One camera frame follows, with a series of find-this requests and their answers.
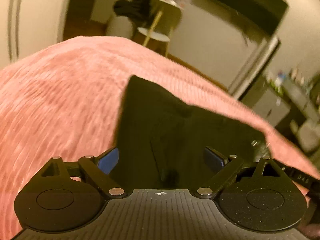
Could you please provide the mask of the black pants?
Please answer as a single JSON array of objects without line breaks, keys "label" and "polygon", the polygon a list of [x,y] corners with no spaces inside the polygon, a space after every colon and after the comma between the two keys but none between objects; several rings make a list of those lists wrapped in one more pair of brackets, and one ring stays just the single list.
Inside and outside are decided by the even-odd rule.
[{"label": "black pants", "polygon": [[119,161],[110,177],[126,190],[193,190],[220,170],[206,147],[250,164],[253,141],[266,139],[247,124],[188,105],[158,84],[133,76],[122,100]]}]

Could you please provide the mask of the grey cabinet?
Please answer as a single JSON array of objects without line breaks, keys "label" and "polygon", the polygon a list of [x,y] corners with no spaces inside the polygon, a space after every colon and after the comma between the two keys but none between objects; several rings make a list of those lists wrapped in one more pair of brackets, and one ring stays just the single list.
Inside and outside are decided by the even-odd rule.
[{"label": "grey cabinet", "polygon": [[240,101],[268,121],[273,127],[277,126],[289,114],[291,109],[263,76],[253,83]]}]

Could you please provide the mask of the pink ribbed bedspread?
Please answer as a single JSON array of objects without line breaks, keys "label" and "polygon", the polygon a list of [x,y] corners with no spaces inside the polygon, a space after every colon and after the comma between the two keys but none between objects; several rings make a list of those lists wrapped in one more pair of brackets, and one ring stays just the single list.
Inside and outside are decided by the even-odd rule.
[{"label": "pink ribbed bedspread", "polygon": [[1,70],[1,239],[20,232],[14,200],[51,157],[75,161],[112,146],[132,75],[262,131],[279,161],[319,177],[292,143],[195,72],[126,38],[78,36]]}]

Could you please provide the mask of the white fluffy chair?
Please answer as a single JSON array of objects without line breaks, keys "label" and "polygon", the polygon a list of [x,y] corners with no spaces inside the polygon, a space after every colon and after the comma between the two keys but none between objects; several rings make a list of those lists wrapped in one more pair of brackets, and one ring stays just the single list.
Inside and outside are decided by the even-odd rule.
[{"label": "white fluffy chair", "polygon": [[301,126],[291,120],[290,129],[304,153],[311,153],[319,148],[319,122],[307,119]]}]

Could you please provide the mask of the grey vanity desk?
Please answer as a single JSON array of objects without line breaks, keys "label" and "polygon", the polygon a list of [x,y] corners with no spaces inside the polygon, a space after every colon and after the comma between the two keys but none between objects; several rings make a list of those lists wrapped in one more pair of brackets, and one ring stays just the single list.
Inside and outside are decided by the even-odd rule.
[{"label": "grey vanity desk", "polygon": [[302,114],[314,122],[319,122],[319,113],[311,102],[310,98],[304,93],[304,91],[294,81],[286,78],[282,87],[284,93],[295,104],[295,106],[302,112]]}]

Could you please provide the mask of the white round hamper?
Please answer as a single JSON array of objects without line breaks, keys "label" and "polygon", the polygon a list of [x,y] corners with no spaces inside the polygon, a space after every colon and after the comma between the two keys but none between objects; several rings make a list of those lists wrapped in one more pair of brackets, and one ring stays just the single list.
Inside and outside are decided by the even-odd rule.
[{"label": "white round hamper", "polygon": [[116,36],[131,39],[135,31],[135,26],[126,16],[110,16],[105,31],[106,36]]}]

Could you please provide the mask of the white round side table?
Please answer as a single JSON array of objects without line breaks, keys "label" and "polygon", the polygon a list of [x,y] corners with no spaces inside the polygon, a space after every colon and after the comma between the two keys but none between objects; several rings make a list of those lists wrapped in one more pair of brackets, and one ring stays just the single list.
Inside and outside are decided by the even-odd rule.
[{"label": "white round side table", "polygon": [[165,46],[164,56],[168,57],[171,38],[182,19],[183,8],[174,1],[151,0],[151,2],[155,12],[151,25],[148,28],[138,27],[137,30],[145,36],[142,46],[147,47],[150,40],[162,42]]}]

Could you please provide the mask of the black clothes pile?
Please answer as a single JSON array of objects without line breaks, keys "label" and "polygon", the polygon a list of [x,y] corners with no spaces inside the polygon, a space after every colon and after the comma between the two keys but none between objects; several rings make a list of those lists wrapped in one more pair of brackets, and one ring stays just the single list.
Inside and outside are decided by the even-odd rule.
[{"label": "black clothes pile", "polygon": [[151,15],[151,0],[118,0],[113,5],[113,11],[117,16],[146,21]]}]

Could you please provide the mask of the white wardrobe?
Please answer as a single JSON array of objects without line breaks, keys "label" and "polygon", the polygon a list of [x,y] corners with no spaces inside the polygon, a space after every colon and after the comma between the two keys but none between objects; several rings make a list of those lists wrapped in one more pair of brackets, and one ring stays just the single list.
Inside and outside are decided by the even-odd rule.
[{"label": "white wardrobe", "polygon": [[63,40],[70,0],[1,0],[1,67]]}]

